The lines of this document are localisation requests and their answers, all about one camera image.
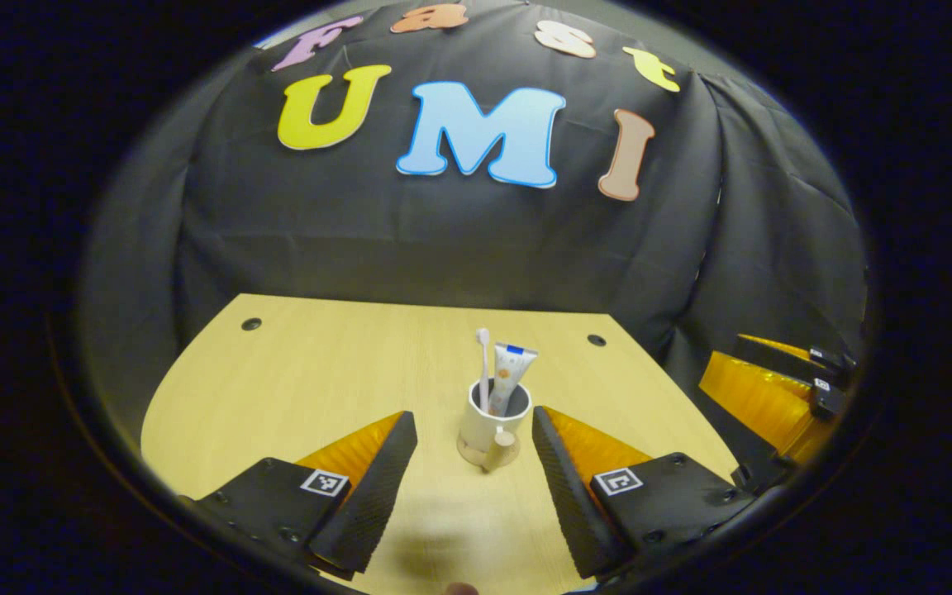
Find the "wooden table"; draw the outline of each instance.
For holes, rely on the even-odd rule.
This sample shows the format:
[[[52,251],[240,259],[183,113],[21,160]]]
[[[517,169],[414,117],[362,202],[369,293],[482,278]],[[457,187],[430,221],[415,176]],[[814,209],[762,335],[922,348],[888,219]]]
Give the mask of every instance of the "wooden table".
[[[262,324],[243,331],[250,317]],[[737,463],[721,438],[608,315],[249,294],[175,361],[146,413],[142,453],[178,493],[204,497],[261,457],[298,460],[367,423],[413,411],[418,445],[392,519],[366,573],[340,582],[388,595],[438,595],[452,581],[490,595],[581,587],[587,581],[560,534],[531,417],[509,466],[484,474],[458,455],[466,389],[481,368],[479,327],[492,341],[540,352],[522,380],[536,406],[651,456],[688,453],[730,481]]]

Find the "letter m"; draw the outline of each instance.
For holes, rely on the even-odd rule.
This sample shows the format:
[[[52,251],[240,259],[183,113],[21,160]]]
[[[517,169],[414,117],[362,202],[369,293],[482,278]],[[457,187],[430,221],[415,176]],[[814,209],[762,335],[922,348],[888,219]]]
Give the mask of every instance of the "letter m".
[[[556,184],[556,172],[549,166],[549,140],[553,117],[565,106],[559,94],[527,87],[514,89],[487,116],[463,83],[418,84],[413,97],[421,99],[421,111],[413,128],[411,149],[396,162],[399,172],[412,176],[445,172],[446,159],[439,155],[439,139],[446,135],[458,169],[469,176],[502,139],[502,154],[487,168],[492,178],[534,188]]]

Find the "white mug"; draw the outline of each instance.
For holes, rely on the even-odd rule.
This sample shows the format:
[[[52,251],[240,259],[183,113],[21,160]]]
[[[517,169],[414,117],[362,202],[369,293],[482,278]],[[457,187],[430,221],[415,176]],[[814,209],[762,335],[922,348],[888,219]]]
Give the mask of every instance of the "white mug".
[[[524,421],[526,415],[531,411],[531,392],[526,389],[524,384],[518,384],[513,389],[506,416],[502,417],[483,413],[479,409],[478,380],[473,382],[472,387],[469,387],[468,397],[468,399],[465,399],[465,414],[461,418],[461,431],[458,433],[458,448],[460,449],[464,445],[464,447],[479,453],[487,453],[491,449],[495,434],[499,432],[516,434],[521,421]]]

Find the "toothbrush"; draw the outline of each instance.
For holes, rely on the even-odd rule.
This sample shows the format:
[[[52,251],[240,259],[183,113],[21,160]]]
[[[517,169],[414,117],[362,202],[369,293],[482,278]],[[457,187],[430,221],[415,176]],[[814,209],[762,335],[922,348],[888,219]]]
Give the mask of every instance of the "toothbrush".
[[[483,413],[488,413],[490,402],[488,402],[488,381],[487,381],[487,346],[491,342],[491,331],[481,328],[476,331],[476,341],[480,344],[480,353],[483,354],[483,375],[479,377],[479,409]]]

